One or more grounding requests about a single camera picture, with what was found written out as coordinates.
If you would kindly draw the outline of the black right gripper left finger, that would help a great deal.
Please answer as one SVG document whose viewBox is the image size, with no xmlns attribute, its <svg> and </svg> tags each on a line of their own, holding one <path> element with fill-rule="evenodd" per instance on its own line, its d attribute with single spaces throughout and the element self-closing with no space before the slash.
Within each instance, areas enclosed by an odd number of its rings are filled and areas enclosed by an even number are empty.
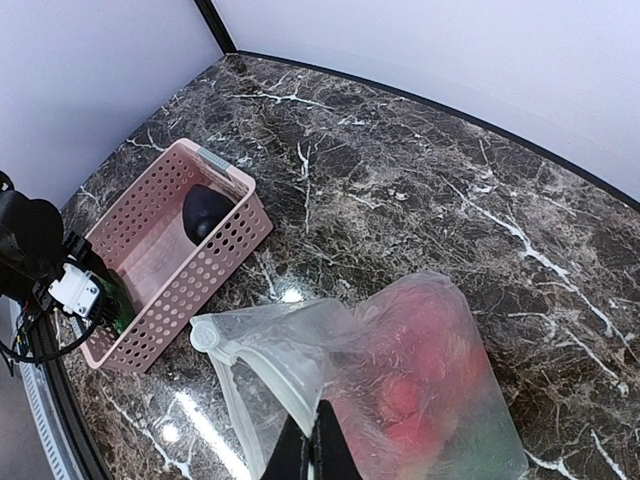
<svg viewBox="0 0 640 480">
<path fill-rule="evenodd" d="M 309 457 L 309 438 L 288 417 L 261 480 L 307 480 Z"/>
</svg>

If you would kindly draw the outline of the dark purple eggplant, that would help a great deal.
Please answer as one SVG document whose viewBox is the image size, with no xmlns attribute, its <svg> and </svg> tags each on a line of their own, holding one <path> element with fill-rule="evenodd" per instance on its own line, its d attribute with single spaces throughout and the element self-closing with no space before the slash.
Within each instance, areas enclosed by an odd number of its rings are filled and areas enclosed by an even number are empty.
<svg viewBox="0 0 640 480">
<path fill-rule="evenodd" d="M 234 207 L 235 203 L 222 193 L 201 184 L 192 186 L 182 207 L 187 238 L 199 245 Z"/>
</svg>

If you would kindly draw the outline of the green cucumber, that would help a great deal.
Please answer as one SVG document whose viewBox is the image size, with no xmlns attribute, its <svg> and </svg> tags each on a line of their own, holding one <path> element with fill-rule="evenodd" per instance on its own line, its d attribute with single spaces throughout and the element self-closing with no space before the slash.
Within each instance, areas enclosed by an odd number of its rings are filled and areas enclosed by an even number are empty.
<svg viewBox="0 0 640 480">
<path fill-rule="evenodd" d="M 126 283 L 112 269 L 102 280 L 106 293 L 106 306 L 103 309 L 103 320 L 106 325 L 121 335 L 136 316 L 134 304 Z"/>
</svg>

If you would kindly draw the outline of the clear zip top bag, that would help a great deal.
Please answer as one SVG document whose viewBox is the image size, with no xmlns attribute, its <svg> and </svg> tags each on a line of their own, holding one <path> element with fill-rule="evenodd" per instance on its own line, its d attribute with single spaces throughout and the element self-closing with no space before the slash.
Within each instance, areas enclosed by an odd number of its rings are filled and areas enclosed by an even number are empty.
<svg viewBox="0 0 640 480">
<path fill-rule="evenodd" d="M 254 479 L 519 479 L 528 461 L 467 300 L 419 272 L 356 308 L 196 316 Z"/>
</svg>

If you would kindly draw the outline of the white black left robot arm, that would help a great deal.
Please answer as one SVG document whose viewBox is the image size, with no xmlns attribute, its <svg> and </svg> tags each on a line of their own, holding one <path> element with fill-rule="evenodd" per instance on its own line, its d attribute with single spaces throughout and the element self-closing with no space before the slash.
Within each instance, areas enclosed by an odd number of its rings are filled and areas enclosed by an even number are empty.
<svg viewBox="0 0 640 480">
<path fill-rule="evenodd" d="M 58 209 L 17 191 L 1 175 L 1 293 L 23 303 L 33 288 L 49 286 L 63 274 L 64 226 Z"/>
</svg>

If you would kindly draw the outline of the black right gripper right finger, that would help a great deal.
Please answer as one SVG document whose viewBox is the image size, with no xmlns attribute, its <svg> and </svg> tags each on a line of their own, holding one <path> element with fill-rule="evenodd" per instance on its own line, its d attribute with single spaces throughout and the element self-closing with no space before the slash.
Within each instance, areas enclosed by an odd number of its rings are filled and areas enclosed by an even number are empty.
<svg viewBox="0 0 640 480">
<path fill-rule="evenodd" d="M 312 466 L 315 479 L 360 480 L 334 409 L 328 400 L 321 400 L 316 410 L 312 431 Z"/>
</svg>

